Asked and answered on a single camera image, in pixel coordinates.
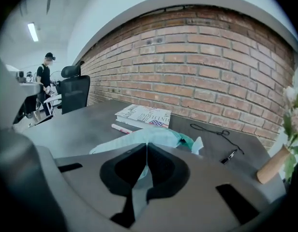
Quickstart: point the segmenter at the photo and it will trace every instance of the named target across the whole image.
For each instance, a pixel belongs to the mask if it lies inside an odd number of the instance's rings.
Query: ceiling light
[[[32,39],[34,40],[34,42],[37,42],[37,41],[38,41],[38,37],[37,37],[37,34],[36,34],[36,30],[35,30],[35,25],[34,25],[34,23],[29,23],[29,24],[28,24],[28,28],[29,28],[29,30],[30,30]]]

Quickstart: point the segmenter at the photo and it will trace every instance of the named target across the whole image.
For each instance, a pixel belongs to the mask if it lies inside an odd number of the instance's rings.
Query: wooden vase
[[[262,184],[270,181],[280,170],[284,161],[290,155],[285,145],[256,173],[257,179]]]

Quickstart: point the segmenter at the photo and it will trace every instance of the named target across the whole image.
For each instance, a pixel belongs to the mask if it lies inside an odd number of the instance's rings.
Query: black hat
[[[45,58],[51,58],[52,60],[56,60],[56,57],[53,56],[51,52],[48,52],[45,56]]]

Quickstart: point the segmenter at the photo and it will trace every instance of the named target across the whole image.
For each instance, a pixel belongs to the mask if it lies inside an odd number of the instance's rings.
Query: black cable
[[[196,124],[190,124],[190,126],[193,128],[193,129],[196,129],[196,130],[200,130],[200,131],[207,131],[207,132],[211,132],[211,133],[214,133],[214,134],[217,134],[219,136],[222,136],[223,138],[225,138],[230,144],[234,145],[237,147],[237,149],[239,149],[242,154],[244,155],[244,151],[238,146],[236,145],[235,143],[231,142],[231,140],[229,140],[226,136],[228,136],[230,134],[230,132],[228,130],[223,130],[222,132],[219,132],[219,131],[214,131],[214,130],[208,130],[204,127],[201,127],[199,125],[196,125]]]

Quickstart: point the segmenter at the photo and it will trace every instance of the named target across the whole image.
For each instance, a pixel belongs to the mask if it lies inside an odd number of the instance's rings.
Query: curved white arch
[[[77,62],[97,41],[124,22],[159,8],[183,4],[215,5],[249,15],[276,31],[298,52],[298,35],[275,0],[90,0],[70,37],[68,62]]]

